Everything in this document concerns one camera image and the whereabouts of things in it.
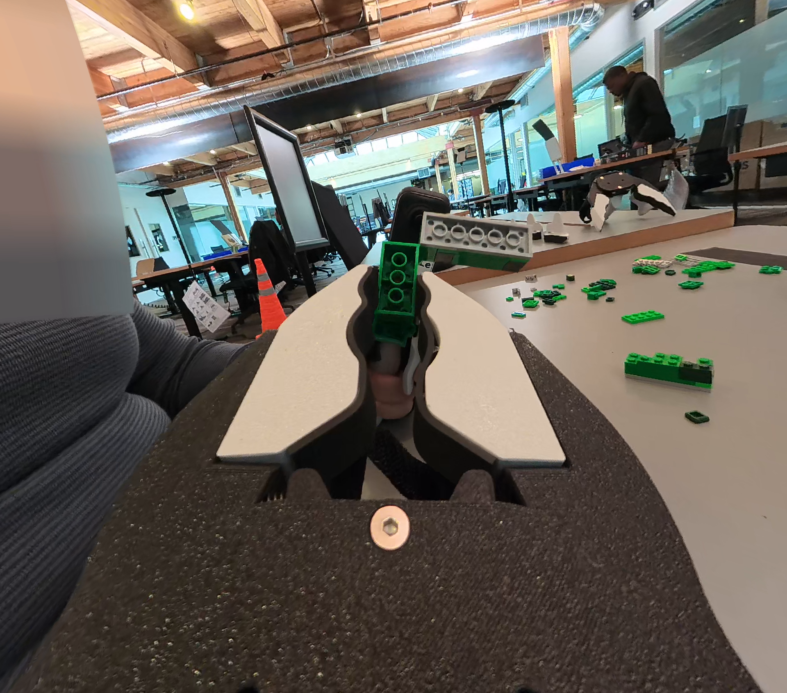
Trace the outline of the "grey and green brick plate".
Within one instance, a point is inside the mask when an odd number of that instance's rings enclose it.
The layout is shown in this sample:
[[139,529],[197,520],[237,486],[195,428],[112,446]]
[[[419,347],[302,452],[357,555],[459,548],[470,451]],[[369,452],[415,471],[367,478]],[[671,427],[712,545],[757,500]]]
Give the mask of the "grey and green brick plate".
[[424,213],[419,257],[433,271],[472,266],[516,272],[534,255],[527,223],[501,218],[472,218]]

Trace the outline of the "wooden work table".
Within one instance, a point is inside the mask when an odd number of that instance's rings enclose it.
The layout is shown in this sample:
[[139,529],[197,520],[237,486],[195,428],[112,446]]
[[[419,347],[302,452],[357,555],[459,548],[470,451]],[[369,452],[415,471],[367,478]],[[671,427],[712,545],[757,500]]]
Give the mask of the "wooden work table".
[[601,159],[595,162],[594,166],[581,167],[547,177],[540,185],[540,190],[544,194],[562,193],[573,188],[584,188],[589,186],[596,176],[608,172],[624,171],[641,167],[643,164],[664,161],[680,161],[682,157],[689,154],[689,145],[682,144],[673,146],[660,152],[647,152],[642,150],[642,154],[637,154],[624,159]]

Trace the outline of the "black and white claw device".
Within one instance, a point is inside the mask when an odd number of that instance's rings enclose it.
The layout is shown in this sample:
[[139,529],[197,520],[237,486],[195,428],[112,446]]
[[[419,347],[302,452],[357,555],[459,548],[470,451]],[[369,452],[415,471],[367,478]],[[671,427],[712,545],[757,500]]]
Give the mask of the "black and white claw device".
[[624,196],[631,196],[637,204],[637,213],[644,215],[651,209],[676,216],[677,210],[670,200],[653,184],[625,172],[612,172],[596,177],[578,214],[582,223],[589,224],[600,233],[611,214],[618,209]]

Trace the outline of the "person's left hand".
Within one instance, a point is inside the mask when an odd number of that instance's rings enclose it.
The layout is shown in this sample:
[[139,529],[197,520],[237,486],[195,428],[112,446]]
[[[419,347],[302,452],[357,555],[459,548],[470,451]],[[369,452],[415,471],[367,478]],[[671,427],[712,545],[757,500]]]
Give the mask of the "person's left hand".
[[374,341],[368,355],[371,391],[380,421],[405,417],[413,408],[414,398],[408,393],[412,347]]

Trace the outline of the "black slanted display back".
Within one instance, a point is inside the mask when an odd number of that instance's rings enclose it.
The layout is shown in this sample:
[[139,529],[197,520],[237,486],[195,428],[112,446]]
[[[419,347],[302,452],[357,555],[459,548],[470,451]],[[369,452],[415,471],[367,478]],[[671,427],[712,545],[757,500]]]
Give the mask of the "black slanted display back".
[[364,262],[369,247],[334,189],[314,181],[312,181],[312,188],[330,244],[341,257],[346,269],[350,271]]

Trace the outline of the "black desk mat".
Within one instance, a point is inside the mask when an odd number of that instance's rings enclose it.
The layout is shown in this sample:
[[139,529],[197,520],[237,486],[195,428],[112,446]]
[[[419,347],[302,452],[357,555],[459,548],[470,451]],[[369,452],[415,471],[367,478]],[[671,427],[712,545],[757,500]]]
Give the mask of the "black desk mat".
[[778,266],[786,270],[786,255],[767,252],[754,252],[735,248],[703,248],[685,251],[686,255],[701,257],[703,259],[716,259],[735,264],[750,264],[758,267]]

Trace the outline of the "green and black brick wall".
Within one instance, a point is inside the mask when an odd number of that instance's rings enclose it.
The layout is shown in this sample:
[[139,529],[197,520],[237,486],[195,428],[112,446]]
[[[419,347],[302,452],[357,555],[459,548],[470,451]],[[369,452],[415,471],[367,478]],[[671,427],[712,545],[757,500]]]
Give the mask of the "green and black brick wall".
[[623,363],[627,377],[673,384],[710,392],[714,384],[714,363],[712,359],[699,358],[694,361],[677,354],[657,352],[652,356],[632,352]]

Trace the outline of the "blue storage bin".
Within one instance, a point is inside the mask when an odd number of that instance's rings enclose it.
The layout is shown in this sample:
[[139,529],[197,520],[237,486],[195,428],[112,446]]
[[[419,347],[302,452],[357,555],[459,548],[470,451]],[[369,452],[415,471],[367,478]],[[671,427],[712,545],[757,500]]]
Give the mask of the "blue storage bin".
[[566,163],[555,163],[551,166],[544,167],[541,170],[541,177],[546,180],[550,177],[557,175],[576,173],[577,171],[585,170],[596,166],[596,158],[593,155],[588,155],[574,161]]

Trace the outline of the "office chair with dark jacket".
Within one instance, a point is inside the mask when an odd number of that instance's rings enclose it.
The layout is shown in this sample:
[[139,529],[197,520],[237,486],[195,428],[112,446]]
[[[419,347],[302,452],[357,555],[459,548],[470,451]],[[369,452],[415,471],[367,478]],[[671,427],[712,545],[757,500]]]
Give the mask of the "office chair with dark jacket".
[[277,289],[279,299],[287,298],[295,288],[298,275],[296,259],[280,227],[270,219],[257,219],[249,233],[250,267],[257,273],[256,260],[260,259],[268,277]]

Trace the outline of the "black framed display screen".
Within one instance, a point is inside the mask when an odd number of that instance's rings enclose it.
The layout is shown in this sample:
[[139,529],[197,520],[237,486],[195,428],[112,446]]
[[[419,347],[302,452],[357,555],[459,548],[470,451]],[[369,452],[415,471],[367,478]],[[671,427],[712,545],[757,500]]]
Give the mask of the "black framed display screen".
[[314,296],[317,289],[307,253],[326,248],[330,241],[298,138],[250,106],[244,106],[243,111],[300,279],[307,295]]

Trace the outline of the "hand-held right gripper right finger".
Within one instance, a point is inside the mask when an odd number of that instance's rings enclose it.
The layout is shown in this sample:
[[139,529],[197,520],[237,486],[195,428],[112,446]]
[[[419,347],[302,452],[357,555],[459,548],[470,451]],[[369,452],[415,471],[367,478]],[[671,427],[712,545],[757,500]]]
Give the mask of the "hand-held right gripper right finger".
[[511,334],[437,275],[418,277],[413,441],[453,484],[470,470],[559,469],[566,454]]

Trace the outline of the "printed instruction sheet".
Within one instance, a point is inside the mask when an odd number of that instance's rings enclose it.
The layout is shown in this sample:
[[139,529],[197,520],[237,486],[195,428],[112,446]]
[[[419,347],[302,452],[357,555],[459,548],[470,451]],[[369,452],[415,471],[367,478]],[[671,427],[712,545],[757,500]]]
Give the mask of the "printed instruction sheet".
[[210,333],[217,332],[231,316],[231,312],[203,290],[197,281],[190,283],[182,299],[197,325]]

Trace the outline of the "green toy brick stack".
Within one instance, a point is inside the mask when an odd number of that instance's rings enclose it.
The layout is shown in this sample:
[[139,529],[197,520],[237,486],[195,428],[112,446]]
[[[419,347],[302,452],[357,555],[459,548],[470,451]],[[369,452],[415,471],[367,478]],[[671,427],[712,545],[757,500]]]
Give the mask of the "green toy brick stack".
[[379,260],[378,305],[372,332],[380,343],[404,347],[416,335],[419,245],[388,241]]

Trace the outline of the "orange traffic cone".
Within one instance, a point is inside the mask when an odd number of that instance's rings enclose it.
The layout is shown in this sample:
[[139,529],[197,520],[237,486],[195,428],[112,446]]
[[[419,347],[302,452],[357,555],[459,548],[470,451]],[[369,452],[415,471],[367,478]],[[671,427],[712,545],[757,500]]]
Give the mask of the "orange traffic cone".
[[261,334],[278,330],[286,320],[287,315],[278,299],[278,294],[272,283],[262,259],[254,259],[257,274],[257,291],[259,310],[261,315]]

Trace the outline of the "silver ventilation duct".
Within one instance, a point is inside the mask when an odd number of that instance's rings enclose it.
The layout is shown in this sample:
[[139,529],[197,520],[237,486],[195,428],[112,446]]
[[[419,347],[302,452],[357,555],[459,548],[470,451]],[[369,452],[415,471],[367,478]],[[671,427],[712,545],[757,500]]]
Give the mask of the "silver ventilation duct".
[[143,105],[105,120],[108,143],[155,136],[176,127],[227,115],[244,105],[268,104],[348,82],[375,78],[397,70],[415,68],[444,59],[463,57],[521,39],[534,38],[558,27],[581,27],[593,31],[604,18],[597,2],[518,23],[506,21],[495,28],[473,33],[458,30],[429,34],[413,41],[396,42],[375,51],[350,52],[318,67],[313,62],[297,71],[271,78],[248,78],[196,92],[183,98]]

